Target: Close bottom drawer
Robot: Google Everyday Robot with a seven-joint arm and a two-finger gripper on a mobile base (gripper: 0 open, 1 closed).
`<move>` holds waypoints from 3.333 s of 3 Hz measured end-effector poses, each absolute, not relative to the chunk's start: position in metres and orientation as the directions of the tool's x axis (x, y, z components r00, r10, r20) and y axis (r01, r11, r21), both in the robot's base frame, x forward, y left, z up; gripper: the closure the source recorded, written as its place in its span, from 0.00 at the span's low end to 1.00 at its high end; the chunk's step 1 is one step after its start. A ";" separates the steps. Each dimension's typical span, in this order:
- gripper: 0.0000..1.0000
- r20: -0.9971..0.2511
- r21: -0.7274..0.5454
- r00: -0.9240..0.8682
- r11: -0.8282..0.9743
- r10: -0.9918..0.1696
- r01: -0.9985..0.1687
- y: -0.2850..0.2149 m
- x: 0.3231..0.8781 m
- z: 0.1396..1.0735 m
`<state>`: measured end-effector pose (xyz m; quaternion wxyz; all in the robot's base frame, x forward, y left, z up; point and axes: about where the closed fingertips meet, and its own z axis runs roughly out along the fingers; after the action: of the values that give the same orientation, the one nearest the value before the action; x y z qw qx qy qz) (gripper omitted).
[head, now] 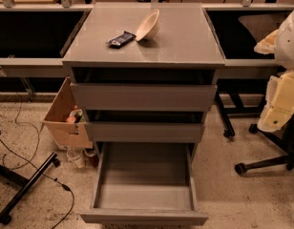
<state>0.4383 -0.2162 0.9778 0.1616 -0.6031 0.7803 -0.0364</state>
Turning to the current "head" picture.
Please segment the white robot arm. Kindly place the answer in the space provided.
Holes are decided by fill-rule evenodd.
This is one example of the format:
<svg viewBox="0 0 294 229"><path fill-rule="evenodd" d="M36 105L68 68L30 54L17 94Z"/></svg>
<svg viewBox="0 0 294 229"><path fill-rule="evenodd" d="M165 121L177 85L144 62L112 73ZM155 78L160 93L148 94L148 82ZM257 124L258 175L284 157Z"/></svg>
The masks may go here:
<svg viewBox="0 0 294 229"><path fill-rule="evenodd" d="M261 54L273 53L277 64L285 68L280 76L271 76L258 128L265 132L279 131L294 115L294 10L279 28L268 34L255 47Z"/></svg>

